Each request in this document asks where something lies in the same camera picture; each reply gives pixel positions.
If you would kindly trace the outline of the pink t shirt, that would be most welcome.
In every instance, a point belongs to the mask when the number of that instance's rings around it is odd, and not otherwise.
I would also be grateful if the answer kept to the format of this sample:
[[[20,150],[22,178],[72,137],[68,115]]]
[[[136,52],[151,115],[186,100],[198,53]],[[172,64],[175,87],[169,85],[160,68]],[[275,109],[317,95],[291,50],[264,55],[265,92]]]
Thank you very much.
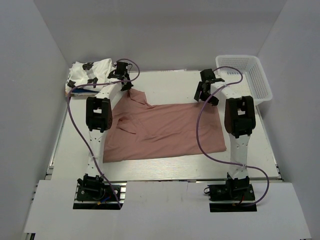
[[[103,162],[121,162],[226,151],[219,111],[210,104],[150,105],[131,89],[115,105]]]

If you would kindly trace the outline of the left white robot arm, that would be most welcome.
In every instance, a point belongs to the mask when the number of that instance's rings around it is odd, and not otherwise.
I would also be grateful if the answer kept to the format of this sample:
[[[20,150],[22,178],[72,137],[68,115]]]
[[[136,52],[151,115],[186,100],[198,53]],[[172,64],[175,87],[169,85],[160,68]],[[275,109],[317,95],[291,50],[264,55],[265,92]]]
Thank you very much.
[[[104,142],[113,123],[112,101],[118,92],[128,91],[134,86],[129,70],[133,64],[128,61],[126,58],[117,60],[115,69],[107,77],[111,82],[95,96],[86,99],[85,123],[90,147],[86,174],[90,177],[103,175]]]

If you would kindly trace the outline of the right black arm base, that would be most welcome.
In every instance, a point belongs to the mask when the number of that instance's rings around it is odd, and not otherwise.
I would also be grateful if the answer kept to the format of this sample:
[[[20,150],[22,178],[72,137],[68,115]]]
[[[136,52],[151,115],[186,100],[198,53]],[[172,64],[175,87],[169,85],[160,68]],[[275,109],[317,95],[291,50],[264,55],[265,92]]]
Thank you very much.
[[[204,190],[209,196],[211,213],[256,212],[255,193],[250,178],[228,178],[224,184],[211,184]]]

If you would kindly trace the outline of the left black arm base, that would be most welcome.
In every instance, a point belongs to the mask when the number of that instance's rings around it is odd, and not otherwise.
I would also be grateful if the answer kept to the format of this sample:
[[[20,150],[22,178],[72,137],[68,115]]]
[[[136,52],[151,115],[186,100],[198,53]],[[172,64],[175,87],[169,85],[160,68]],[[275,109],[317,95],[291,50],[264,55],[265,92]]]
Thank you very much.
[[[89,176],[77,180],[77,187],[73,202],[74,210],[120,210],[121,185],[111,186],[104,182],[102,176]]]

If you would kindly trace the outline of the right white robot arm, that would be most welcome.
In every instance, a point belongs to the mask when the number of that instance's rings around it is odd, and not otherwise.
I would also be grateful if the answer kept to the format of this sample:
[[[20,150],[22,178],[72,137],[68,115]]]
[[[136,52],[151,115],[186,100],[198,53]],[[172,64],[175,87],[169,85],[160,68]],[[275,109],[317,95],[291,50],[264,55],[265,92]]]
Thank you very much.
[[[217,78],[214,71],[209,68],[200,72],[201,81],[198,83],[194,99],[204,104],[217,106],[219,99],[215,94],[221,93],[224,100],[224,127],[230,139],[230,161],[216,160],[218,163],[230,165],[227,178],[232,180],[248,179],[247,156],[250,136],[256,127],[255,105],[250,95],[242,96],[230,86],[239,84],[243,80],[226,83]]]

